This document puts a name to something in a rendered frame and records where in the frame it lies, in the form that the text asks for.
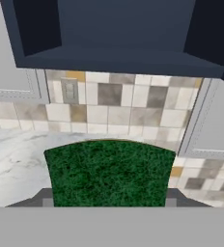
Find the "green sponge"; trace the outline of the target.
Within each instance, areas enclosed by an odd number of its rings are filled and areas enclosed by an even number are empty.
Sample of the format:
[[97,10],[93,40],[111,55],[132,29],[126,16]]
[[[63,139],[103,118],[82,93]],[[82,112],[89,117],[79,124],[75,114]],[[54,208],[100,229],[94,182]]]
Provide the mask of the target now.
[[117,139],[44,152],[56,206],[164,206],[174,151]]

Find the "open navy wall cabinet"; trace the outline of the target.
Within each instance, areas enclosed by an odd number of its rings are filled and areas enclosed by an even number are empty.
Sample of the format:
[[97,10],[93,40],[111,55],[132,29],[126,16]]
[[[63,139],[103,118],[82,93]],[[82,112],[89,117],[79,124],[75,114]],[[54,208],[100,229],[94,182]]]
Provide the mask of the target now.
[[15,64],[219,78],[184,51],[195,0],[0,0]]

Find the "grey wall socket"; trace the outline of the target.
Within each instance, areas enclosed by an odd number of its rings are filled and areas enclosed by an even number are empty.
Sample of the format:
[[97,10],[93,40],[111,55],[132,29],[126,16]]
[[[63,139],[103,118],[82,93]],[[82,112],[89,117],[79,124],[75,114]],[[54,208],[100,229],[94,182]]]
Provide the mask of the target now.
[[78,83],[76,79],[62,78],[63,101],[68,104],[78,103]]

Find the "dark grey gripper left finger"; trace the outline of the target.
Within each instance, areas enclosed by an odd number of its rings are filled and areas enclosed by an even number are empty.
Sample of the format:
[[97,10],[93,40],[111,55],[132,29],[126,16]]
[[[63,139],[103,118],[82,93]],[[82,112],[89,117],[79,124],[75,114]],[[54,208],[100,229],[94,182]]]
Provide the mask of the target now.
[[51,188],[43,188],[34,197],[17,202],[10,207],[54,207]]

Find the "grey cabinet door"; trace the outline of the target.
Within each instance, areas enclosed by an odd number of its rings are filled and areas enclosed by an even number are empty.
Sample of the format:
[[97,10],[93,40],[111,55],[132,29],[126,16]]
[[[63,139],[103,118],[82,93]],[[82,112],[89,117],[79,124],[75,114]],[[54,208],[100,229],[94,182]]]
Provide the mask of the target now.
[[202,81],[178,156],[224,160],[223,80]]
[[50,102],[45,71],[18,69],[0,3],[0,101]]

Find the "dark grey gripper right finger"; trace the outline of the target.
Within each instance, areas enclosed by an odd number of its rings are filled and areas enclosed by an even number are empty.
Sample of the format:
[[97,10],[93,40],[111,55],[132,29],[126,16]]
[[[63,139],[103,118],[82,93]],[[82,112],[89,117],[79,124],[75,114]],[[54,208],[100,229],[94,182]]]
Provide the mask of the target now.
[[166,207],[209,207],[204,203],[189,199],[177,188],[169,188],[166,194]]

